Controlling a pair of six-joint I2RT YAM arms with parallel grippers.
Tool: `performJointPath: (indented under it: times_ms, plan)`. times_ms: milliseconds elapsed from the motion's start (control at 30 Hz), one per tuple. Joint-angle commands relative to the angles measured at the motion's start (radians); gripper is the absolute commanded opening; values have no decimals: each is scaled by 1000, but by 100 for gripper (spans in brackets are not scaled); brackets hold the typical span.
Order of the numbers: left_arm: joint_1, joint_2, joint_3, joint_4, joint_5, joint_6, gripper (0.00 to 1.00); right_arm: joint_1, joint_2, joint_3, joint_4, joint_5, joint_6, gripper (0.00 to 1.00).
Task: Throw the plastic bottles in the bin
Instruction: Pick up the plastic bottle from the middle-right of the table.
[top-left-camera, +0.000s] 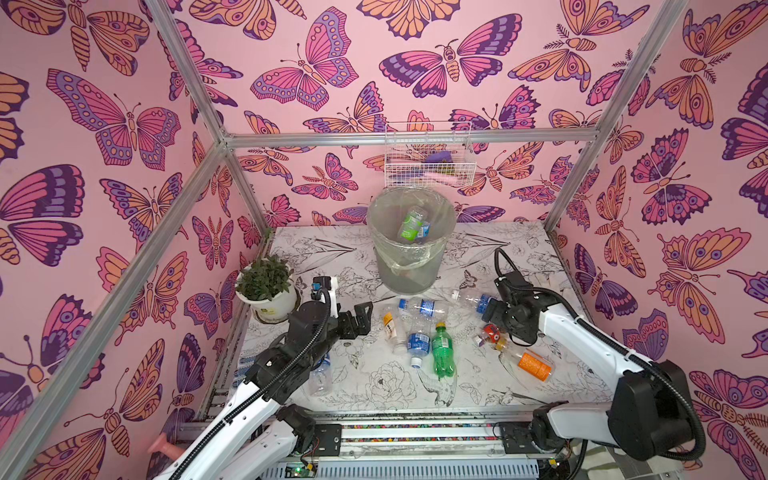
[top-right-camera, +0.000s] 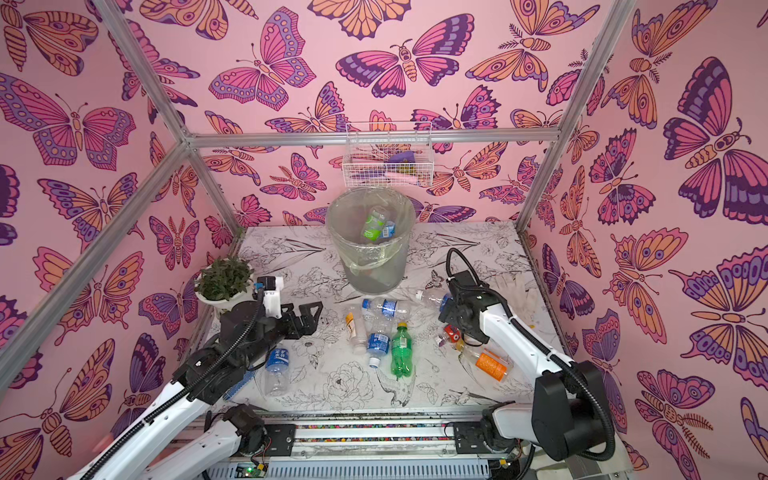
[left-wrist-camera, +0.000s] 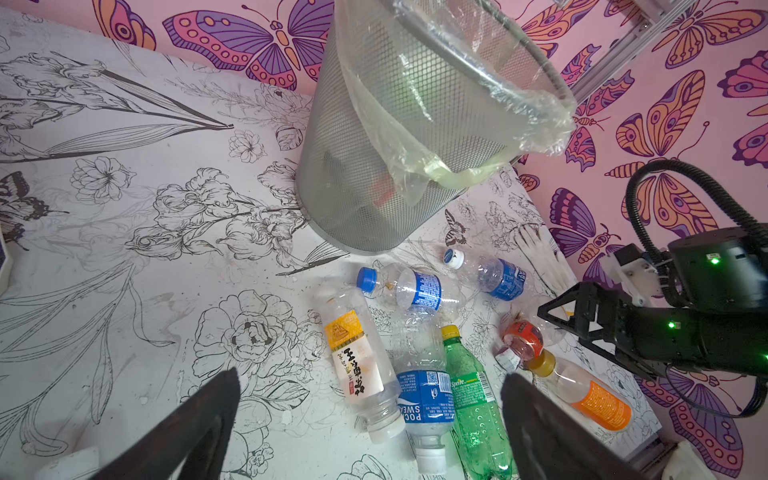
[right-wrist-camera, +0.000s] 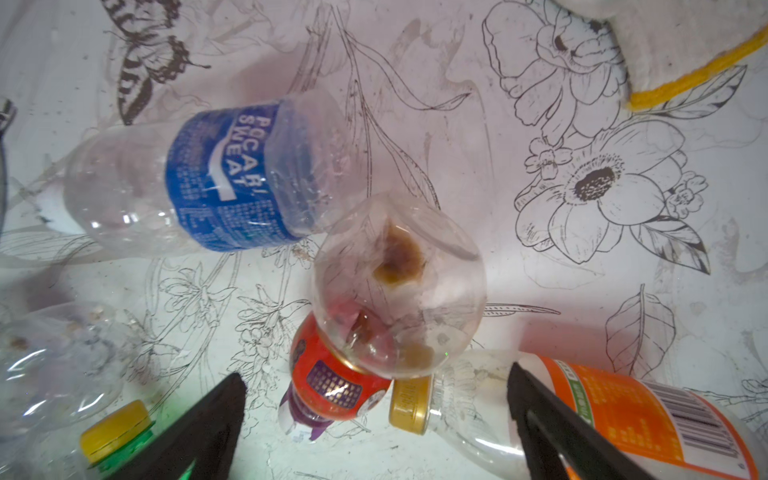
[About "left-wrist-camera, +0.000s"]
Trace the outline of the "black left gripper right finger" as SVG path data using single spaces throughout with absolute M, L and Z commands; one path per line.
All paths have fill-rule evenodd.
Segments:
M 522 479 L 640 479 L 633 469 L 523 376 L 509 374 L 502 414 Z

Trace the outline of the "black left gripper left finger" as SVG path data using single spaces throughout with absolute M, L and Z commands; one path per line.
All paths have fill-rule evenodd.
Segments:
M 240 402 L 235 368 L 222 371 L 93 475 L 95 479 L 217 479 Z

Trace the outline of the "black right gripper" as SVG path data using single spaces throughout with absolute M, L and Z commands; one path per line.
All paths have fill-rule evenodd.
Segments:
M 663 344 L 670 308 L 637 307 L 619 290 L 580 282 L 537 309 L 537 316 L 577 337 L 578 343 L 645 380 L 666 373 L 664 358 L 652 359 Z

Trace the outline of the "small red can bottle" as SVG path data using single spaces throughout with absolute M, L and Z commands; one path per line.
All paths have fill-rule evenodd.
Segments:
M 524 362 L 539 357 L 545 348 L 562 341 L 565 331 L 538 317 L 529 320 L 525 316 L 507 313 L 500 324 L 501 346 L 495 360 L 507 373 L 513 373 Z

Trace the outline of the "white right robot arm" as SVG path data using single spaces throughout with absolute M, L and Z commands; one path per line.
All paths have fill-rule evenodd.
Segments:
M 692 180 L 734 226 L 678 239 L 661 251 L 643 224 L 637 193 L 642 180 L 664 171 Z M 766 224 L 706 172 L 679 159 L 639 168 L 625 200 L 666 307 L 649 307 L 628 279 L 621 290 L 580 282 L 541 305 L 538 317 L 645 380 L 670 379 L 672 369 L 752 376 L 752 397 L 738 415 L 755 415 L 767 400 Z

